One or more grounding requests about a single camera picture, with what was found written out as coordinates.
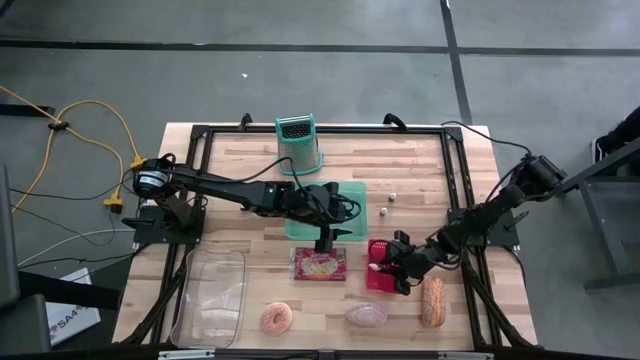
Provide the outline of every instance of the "green tray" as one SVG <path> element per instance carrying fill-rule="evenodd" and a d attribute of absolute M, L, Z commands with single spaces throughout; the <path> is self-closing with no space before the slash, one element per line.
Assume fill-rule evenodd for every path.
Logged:
<path fill-rule="evenodd" d="M 326 181 L 314 181 L 314 182 L 302 182 L 303 186 L 307 185 L 323 185 Z M 357 218 L 349 220 L 342 224 L 331 225 L 332 229 L 349 230 L 352 233 L 346 235 L 340 235 L 336 241 L 362 241 L 369 235 L 369 228 L 367 226 L 367 187 L 360 181 L 338 181 L 340 187 L 338 193 L 342 194 L 349 199 L 357 201 L 362 207 L 362 211 Z M 285 234 L 292 240 L 307 240 L 315 241 L 320 238 L 320 229 L 305 225 L 293 220 L 285 221 Z"/>

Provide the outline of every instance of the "gray floor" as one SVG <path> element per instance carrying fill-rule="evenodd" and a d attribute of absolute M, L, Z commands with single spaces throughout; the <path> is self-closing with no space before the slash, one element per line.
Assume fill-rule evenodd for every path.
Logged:
<path fill-rule="evenodd" d="M 458 44 L 468 47 L 637 48 L 634 0 L 450 0 Z M 446 46 L 437 0 L 17 1 L 0 36 L 19 39 L 188 43 Z M 460 119 L 446 54 L 147 52 L 3 48 L 0 84 L 55 106 L 99 99 L 128 120 L 140 151 L 157 153 L 170 121 L 258 121 L 313 112 L 319 121 L 379 122 L 393 112 L 410 123 Z M 473 123 L 518 141 L 574 174 L 589 163 L 588 142 L 638 106 L 639 57 L 462 56 Z M 0 94 L 0 101 L 9 99 Z M 79 108 L 68 120 L 83 134 L 131 150 L 117 119 Z M 37 174 L 47 129 L 37 119 L 3 118 L 0 154 L 14 187 Z M 521 152 L 495 147 L 501 172 Z M 92 195 L 117 181 L 113 157 L 69 134 L 56 137 L 37 191 Z M 126 198 L 131 214 L 133 199 Z M 587 295 L 606 275 L 582 200 L 526 205 L 522 258 L 540 344 L 554 350 L 640 357 L 640 286 Z M 99 201 L 29 199 L 25 209 L 84 232 L 109 228 Z M 15 218 L 24 259 L 73 234 L 26 214 Z M 108 241 L 109 235 L 96 241 Z M 100 249 L 83 241 L 42 257 L 123 254 L 130 235 Z M 91 265 L 91 269 L 104 266 Z M 33 270 L 60 276 L 71 262 Z M 122 281 L 126 272 L 115 274 Z"/>

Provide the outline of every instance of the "butcher block tabletop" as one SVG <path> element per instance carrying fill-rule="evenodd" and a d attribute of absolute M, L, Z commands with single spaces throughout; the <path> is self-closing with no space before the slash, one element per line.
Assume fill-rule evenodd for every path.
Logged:
<path fill-rule="evenodd" d="M 160 155 L 174 153 L 184 162 L 193 123 L 168 123 Z M 488 134 L 484 126 L 476 130 Z M 492 144 L 463 130 L 473 191 L 477 202 L 486 198 L 498 181 Z M 302 181 L 361 181 L 367 188 L 367 221 L 370 238 L 392 239 L 394 230 L 424 243 L 427 235 L 446 222 L 450 207 L 440 139 L 434 135 L 318 134 L 324 164 Z M 457 184 L 459 163 L 450 144 Z M 199 154 L 196 164 L 200 163 Z M 252 175 L 277 157 L 275 134 L 216 134 L 209 171 L 228 178 Z M 292 180 L 272 168 L 258 180 Z M 458 197 L 464 206 L 464 194 Z M 397 199 L 389 202 L 390 193 Z M 380 209 L 388 213 L 382 217 Z M 312 241 L 293 241 L 285 236 L 284 219 L 261 218 L 241 212 L 240 206 L 209 198 L 204 234 L 199 248 L 236 250 L 246 259 L 245 306 L 239 334 L 231 348 L 342 349 L 342 350 L 471 350 L 473 344 L 459 270 L 434 268 L 430 276 L 442 279 L 446 288 L 446 321 L 439 328 L 420 325 L 419 287 L 411 295 L 372 293 L 364 282 L 367 242 L 336 242 L 346 248 L 347 280 L 336 282 L 294 281 L 289 269 L 291 248 L 313 247 Z M 133 259 L 122 299 L 114 341 L 127 337 L 155 302 L 160 289 L 167 246 L 151 245 Z M 513 325 L 530 342 L 535 331 L 520 268 L 501 248 L 488 248 L 487 262 L 496 302 Z M 259 318 L 271 302 L 285 302 L 293 311 L 293 324 L 281 336 L 265 335 Z M 479 298 L 478 311 L 485 339 L 489 339 L 486 310 Z M 387 311 L 384 325 L 364 328 L 350 323 L 345 312 L 361 302 L 375 302 Z M 167 339 L 173 302 L 167 307 Z"/>

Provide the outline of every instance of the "teal cheese grater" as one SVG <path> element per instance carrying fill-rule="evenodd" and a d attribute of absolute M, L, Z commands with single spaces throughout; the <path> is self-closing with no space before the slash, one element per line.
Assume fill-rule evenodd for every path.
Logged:
<path fill-rule="evenodd" d="M 291 162 L 282 161 L 280 172 L 285 175 L 310 174 L 322 167 L 322 151 L 318 147 L 316 124 L 313 114 L 290 118 L 276 118 L 278 136 L 278 158 L 290 157 Z"/>

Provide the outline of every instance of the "clear plastic container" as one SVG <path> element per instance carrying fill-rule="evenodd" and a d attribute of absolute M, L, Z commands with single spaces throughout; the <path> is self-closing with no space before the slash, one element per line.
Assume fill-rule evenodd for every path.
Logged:
<path fill-rule="evenodd" d="M 187 255 L 187 278 L 171 342 L 181 348 L 226 348 L 242 323 L 245 259 L 237 251 L 196 249 Z"/>
<path fill-rule="evenodd" d="M 323 185 L 326 181 L 302 182 L 302 186 Z M 342 224 L 333 224 L 332 229 L 344 229 L 351 231 L 351 234 L 340 235 L 336 241 L 362 241 L 369 235 L 367 226 L 367 187 L 361 181 L 338 181 L 338 194 L 342 194 L 351 200 L 360 203 L 362 211 L 353 220 Z M 285 234 L 292 240 L 315 241 L 320 238 L 320 228 L 299 223 L 287 219 L 285 221 Z"/>

